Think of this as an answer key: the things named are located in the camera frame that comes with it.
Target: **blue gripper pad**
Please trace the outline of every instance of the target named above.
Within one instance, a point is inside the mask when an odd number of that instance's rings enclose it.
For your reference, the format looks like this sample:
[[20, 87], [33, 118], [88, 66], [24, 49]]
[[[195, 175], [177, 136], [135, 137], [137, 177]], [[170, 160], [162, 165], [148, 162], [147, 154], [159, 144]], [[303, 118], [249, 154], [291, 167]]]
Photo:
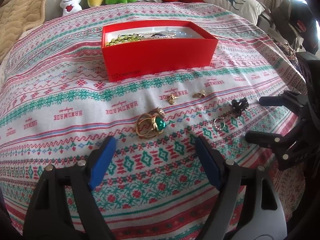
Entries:
[[105, 138], [100, 148], [92, 151], [89, 155], [87, 159], [87, 171], [90, 175], [88, 186], [91, 191], [102, 182], [115, 151], [116, 139], [112, 136], [108, 136]]
[[196, 153], [204, 168], [205, 174], [207, 175], [210, 184], [212, 186], [215, 186], [217, 190], [220, 191], [223, 183], [221, 181], [222, 174], [220, 172], [218, 163], [215, 162], [212, 154], [217, 157], [217, 161], [219, 162], [223, 162], [223, 158], [221, 157], [218, 150], [212, 149], [207, 141], [204, 140], [201, 140], [201, 137], [198, 137], [196, 139]]

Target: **silver ring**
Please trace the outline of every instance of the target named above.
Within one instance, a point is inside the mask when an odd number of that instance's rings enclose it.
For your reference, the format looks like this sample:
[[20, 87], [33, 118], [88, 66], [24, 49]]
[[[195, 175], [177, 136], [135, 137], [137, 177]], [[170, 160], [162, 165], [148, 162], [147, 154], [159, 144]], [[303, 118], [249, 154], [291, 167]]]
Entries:
[[[221, 128], [219, 128], [219, 127], [217, 126], [217, 124], [216, 124], [216, 121], [217, 121], [217, 120], [223, 120], [223, 125], [221, 126]], [[226, 121], [224, 120], [224, 117], [217, 117], [216, 119], [214, 119], [213, 124], [214, 124], [214, 126], [215, 126], [215, 128], [216, 128], [217, 130], [222, 131], [223, 128], [225, 128], [225, 126], [226, 126]]]

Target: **pillow with black animal print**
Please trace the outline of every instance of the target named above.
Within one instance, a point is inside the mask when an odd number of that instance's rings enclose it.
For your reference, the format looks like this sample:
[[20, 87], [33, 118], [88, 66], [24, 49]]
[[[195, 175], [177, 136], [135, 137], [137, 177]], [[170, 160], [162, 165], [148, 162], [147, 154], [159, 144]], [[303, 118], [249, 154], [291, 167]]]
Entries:
[[257, 25], [258, 16], [264, 11], [263, 6], [256, 0], [203, 0], [206, 3], [218, 5], [230, 12]]

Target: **bed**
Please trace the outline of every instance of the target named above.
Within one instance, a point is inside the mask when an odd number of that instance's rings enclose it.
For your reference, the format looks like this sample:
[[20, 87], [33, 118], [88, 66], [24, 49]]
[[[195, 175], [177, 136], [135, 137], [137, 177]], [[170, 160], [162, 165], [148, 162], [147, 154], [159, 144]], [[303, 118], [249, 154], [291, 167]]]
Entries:
[[[153, 19], [192, 21], [215, 35], [219, 42], [210, 65], [109, 82], [102, 27]], [[305, 93], [305, 83], [262, 30], [218, 6], [139, 2], [83, 10], [22, 36], [0, 70], [0, 188], [19, 232], [44, 167], [85, 159], [107, 135], [116, 138], [117, 151], [93, 195], [117, 239], [197, 235], [218, 194], [195, 154], [198, 135], [239, 165], [265, 165], [287, 220], [300, 202], [303, 167], [279, 171], [271, 151], [246, 143], [244, 134], [287, 133], [297, 117], [284, 107], [262, 107], [258, 99], [287, 89]], [[192, 97], [202, 89], [206, 97]], [[173, 106], [166, 100], [172, 92], [179, 95]], [[224, 130], [217, 131], [213, 120], [230, 111], [232, 99], [243, 97], [247, 111], [226, 118]], [[156, 107], [166, 112], [165, 132], [139, 139], [138, 116]], [[229, 230], [239, 219], [244, 192]], [[83, 230], [72, 190], [66, 194], [74, 225]]]

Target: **red heart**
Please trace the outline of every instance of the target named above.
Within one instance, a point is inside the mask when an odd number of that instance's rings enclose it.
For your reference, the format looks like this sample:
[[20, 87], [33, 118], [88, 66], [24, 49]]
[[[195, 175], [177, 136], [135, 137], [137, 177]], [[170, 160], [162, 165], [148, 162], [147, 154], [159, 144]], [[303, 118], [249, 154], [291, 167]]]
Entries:
[[66, 10], [67, 10], [67, 12], [71, 12], [71, 11], [72, 11], [72, 9], [73, 9], [73, 6], [72, 6], [72, 5], [68, 5], [68, 6], [66, 6]]

